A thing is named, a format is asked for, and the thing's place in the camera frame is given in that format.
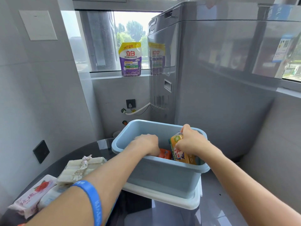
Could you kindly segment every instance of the yellow soap package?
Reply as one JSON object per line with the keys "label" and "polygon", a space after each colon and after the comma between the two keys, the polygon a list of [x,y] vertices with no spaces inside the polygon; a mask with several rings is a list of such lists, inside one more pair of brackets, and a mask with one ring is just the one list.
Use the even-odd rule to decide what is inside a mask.
{"label": "yellow soap package", "polygon": [[177,134],[175,134],[173,137],[169,139],[173,159],[178,162],[184,162],[184,163],[196,165],[197,163],[195,162],[194,155],[186,154],[175,147],[175,144],[181,139],[183,139],[183,133],[181,132],[178,132]]}

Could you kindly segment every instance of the washing machine lid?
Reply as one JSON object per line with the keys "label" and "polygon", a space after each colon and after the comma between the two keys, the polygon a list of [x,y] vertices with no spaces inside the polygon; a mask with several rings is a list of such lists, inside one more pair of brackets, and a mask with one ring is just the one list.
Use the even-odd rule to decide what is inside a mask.
{"label": "washing machine lid", "polygon": [[133,194],[137,194],[146,198],[150,198],[156,201],[161,201],[166,204],[174,205],[177,207],[181,207],[184,209],[193,210],[199,207],[200,205],[200,197],[203,195],[202,193],[202,182],[201,177],[198,182],[198,185],[195,188],[194,195],[192,198],[185,199],[177,196],[173,196],[170,194],[161,193],[155,190],[151,190],[148,188],[144,188],[141,186],[137,186],[131,183],[126,182],[126,184],[122,188],[125,191],[131,192]]}
{"label": "washing machine lid", "polygon": [[192,20],[264,20],[301,21],[301,6],[221,1],[211,5],[204,1],[181,2],[149,22],[148,35],[180,21]]}

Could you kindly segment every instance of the floor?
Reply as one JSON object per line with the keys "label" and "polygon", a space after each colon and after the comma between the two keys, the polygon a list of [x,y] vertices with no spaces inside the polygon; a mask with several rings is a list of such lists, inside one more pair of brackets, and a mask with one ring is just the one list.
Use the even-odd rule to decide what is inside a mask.
{"label": "floor", "polygon": [[152,209],[126,216],[125,226],[247,226],[212,171],[202,175],[200,208],[186,210],[158,201]]}

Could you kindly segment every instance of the hand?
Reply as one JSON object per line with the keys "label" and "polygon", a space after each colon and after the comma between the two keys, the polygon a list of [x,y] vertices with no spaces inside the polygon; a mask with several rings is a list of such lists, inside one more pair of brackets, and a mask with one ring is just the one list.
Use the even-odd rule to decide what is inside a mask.
{"label": "hand", "polygon": [[190,125],[186,124],[181,129],[183,139],[179,140],[175,145],[177,149],[187,153],[199,156],[206,161],[210,156],[222,152],[211,144],[202,134],[196,130],[192,130]]}
{"label": "hand", "polygon": [[132,147],[136,147],[139,151],[143,151],[144,155],[158,156],[160,154],[159,140],[156,135],[141,135],[136,137],[130,144]]}

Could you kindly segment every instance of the gray washing machine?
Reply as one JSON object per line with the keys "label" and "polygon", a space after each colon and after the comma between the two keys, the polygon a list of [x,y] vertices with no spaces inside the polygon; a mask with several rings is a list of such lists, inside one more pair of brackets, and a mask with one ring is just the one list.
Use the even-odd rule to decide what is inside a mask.
{"label": "gray washing machine", "polygon": [[151,120],[204,130],[246,154],[300,37],[301,8],[182,2],[149,23]]}

